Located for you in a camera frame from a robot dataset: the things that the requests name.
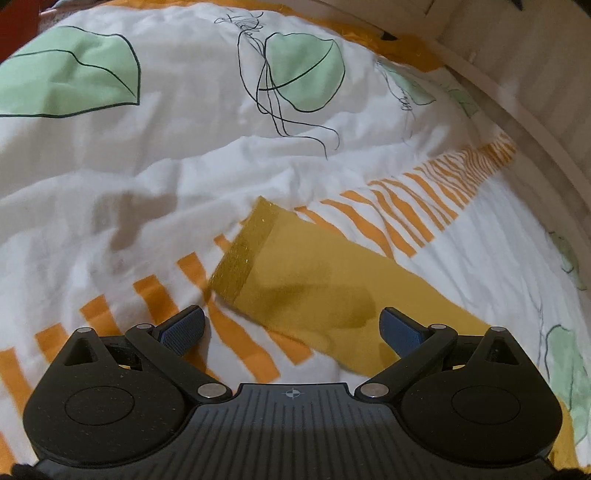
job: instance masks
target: blue gripper pad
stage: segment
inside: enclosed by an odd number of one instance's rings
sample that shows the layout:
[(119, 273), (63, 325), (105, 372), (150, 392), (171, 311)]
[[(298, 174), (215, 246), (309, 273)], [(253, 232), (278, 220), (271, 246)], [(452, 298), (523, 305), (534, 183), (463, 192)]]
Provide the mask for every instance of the blue gripper pad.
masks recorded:
[(189, 307), (154, 329), (157, 340), (178, 356), (189, 351), (203, 336), (205, 314), (198, 307)]
[(400, 358), (418, 348), (430, 336), (428, 328), (392, 307), (383, 309), (379, 316), (379, 334)]

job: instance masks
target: bed sheet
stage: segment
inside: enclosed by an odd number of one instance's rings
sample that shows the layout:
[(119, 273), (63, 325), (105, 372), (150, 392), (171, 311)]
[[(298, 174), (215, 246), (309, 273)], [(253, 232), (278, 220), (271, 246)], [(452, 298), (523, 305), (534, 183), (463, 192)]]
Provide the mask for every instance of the bed sheet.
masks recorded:
[(96, 7), (2, 64), (2, 466), (34, 459), (22, 409), (84, 325), (116, 335), (198, 303), (209, 322), (188, 360), (233, 389), (364, 380), (209, 291), (259, 196), (509, 327), (588, 463), (577, 289), (498, 174), (511, 140), (445, 69), (424, 70), (298, 17), (213, 4)]

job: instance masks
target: red object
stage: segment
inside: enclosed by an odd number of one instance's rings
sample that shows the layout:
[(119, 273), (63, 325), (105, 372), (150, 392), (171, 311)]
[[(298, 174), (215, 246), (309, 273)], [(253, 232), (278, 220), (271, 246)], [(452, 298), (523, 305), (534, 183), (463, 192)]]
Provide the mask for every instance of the red object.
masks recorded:
[(12, 0), (0, 11), (0, 62), (37, 35), (39, 0)]

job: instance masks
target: round metal joint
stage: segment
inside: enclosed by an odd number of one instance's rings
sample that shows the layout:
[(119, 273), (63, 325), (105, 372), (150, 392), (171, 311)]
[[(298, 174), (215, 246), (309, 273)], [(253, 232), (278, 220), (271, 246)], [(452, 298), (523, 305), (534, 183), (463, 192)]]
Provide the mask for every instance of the round metal joint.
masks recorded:
[(218, 398), (226, 393), (226, 387), (221, 383), (206, 383), (197, 389), (197, 393), (205, 398)]
[(379, 398), (388, 395), (390, 391), (386, 385), (381, 383), (366, 383), (361, 385), (361, 393), (369, 398)]

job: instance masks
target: silver pin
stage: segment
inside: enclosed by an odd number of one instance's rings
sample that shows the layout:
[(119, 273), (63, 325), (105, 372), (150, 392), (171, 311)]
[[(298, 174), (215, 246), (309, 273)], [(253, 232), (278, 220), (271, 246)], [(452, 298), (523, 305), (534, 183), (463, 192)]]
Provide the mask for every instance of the silver pin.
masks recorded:
[(388, 395), (390, 389), (381, 383), (366, 383), (361, 385), (361, 393), (369, 398), (379, 398)]
[(220, 383), (206, 383), (197, 389), (197, 393), (205, 398), (221, 397), (226, 393), (226, 387)]

